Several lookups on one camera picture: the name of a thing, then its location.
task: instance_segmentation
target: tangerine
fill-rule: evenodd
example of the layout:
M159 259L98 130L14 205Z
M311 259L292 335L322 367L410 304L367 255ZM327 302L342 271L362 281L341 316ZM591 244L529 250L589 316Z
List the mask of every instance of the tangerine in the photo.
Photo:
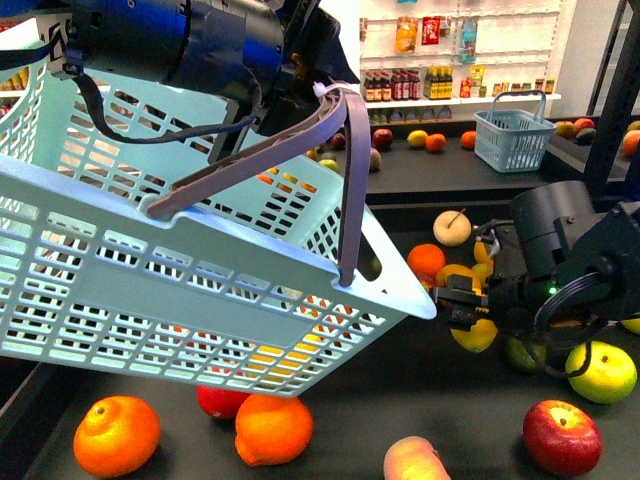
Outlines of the tangerine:
M433 243L416 245L407 257L407 265L418 280L432 286L435 285L436 275L445 263L444 252Z
M313 416L297 397L253 393L236 415L236 451L250 467L290 462L312 434Z
M460 146L465 150L474 150L476 148L476 131L469 130L460 137Z
M73 437L73 454L90 475L113 478L144 465L160 442L160 420L144 400L118 395L97 401Z
M640 130L631 130L624 136L622 141L622 152L628 158L635 155L638 149L638 143L640 142Z
M425 145L431 153L437 153L447 146L447 139L441 133L434 133L427 137Z

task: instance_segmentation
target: lime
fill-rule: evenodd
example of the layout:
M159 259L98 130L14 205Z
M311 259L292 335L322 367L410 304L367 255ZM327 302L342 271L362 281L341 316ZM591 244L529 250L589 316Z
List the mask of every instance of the lime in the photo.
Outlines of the lime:
M533 350L538 354L542 361L547 359L547 347L544 345L533 345ZM526 373L534 373L540 370L538 364L531 358L524 344L514 337L507 337L505 342L505 355L509 365L516 370Z

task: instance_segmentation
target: basket handle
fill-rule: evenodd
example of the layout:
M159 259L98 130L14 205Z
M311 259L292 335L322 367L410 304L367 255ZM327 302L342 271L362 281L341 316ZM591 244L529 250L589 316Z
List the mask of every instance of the basket handle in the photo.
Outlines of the basket handle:
M544 110L547 106L547 94L544 93L543 90L521 90L519 92L502 92L496 95L496 98L494 98L493 102L491 103L491 108L489 109L489 113L487 114L487 118L486 118L487 122L491 122L493 110L496 108L496 102L498 101L498 99L502 96L507 96L507 95L514 96L514 97L522 97L525 95L540 95L538 108L536 108L536 111L534 112L533 116L536 122L539 122L542 119Z
M353 282L362 234L371 148L369 116L359 93L338 89L322 97L320 108L298 125L258 142L219 162L192 173L171 186L164 197L151 201L146 214L172 215L237 183L323 143L345 124L347 165L342 193L338 239L340 285Z

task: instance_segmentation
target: snack bag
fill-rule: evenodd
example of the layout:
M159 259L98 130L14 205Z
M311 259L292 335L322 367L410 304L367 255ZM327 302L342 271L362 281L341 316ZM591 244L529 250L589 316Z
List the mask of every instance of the snack bag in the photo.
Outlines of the snack bag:
M396 26L396 52L415 52L417 40L418 20L412 17L398 17Z

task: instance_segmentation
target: light blue basket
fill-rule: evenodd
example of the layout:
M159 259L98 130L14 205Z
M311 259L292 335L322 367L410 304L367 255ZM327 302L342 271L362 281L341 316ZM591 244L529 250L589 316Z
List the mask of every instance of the light blue basket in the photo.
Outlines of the light blue basket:
M215 139L117 144L73 82L30 73L0 121L0 355L297 396L407 315L435 316L368 210L382 273L338 284L339 175L295 157L150 219L139 202L206 167ZM211 96L98 80L107 120L133 137L224 116Z
M496 110L504 95L540 95L535 113L524 110ZM543 118L546 95L541 90L503 92L487 112L477 112L475 153L500 173L532 172L542 164L549 139L556 126Z

